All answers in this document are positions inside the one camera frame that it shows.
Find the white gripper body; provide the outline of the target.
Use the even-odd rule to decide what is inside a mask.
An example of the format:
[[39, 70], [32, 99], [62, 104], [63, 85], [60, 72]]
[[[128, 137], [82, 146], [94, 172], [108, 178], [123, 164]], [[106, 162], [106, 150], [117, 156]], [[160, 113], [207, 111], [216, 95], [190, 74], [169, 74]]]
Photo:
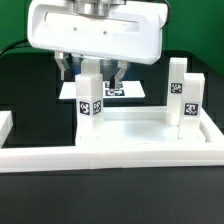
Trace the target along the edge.
[[76, 0], [32, 0], [28, 40], [35, 48], [83, 56], [153, 64], [161, 56], [168, 6], [126, 1], [108, 15], [81, 14]]

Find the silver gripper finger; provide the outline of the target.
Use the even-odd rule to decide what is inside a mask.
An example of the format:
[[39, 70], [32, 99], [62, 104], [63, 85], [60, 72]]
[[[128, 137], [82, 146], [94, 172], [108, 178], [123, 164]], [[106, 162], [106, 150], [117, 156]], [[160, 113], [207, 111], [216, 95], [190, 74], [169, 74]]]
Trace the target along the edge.
[[65, 73], [70, 69], [69, 63], [67, 61], [68, 58], [69, 58], [68, 53], [64, 53], [64, 52], [60, 52], [60, 51], [56, 51], [54, 53], [54, 59], [61, 71], [61, 79], [62, 80], [65, 79]]
[[115, 76], [112, 76], [110, 79], [109, 88], [111, 90], [118, 90], [119, 89], [119, 81], [125, 75], [126, 71], [129, 68], [129, 63], [127, 61], [119, 61], [118, 62], [119, 71]]

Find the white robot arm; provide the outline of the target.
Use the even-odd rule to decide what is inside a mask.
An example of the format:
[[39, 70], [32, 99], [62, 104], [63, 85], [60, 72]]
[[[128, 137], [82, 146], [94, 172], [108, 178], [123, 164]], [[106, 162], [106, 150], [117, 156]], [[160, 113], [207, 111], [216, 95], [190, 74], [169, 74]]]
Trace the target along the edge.
[[151, 65], [169, 19], [167, 0], [32, 0], [27, 38], [35, 48]]

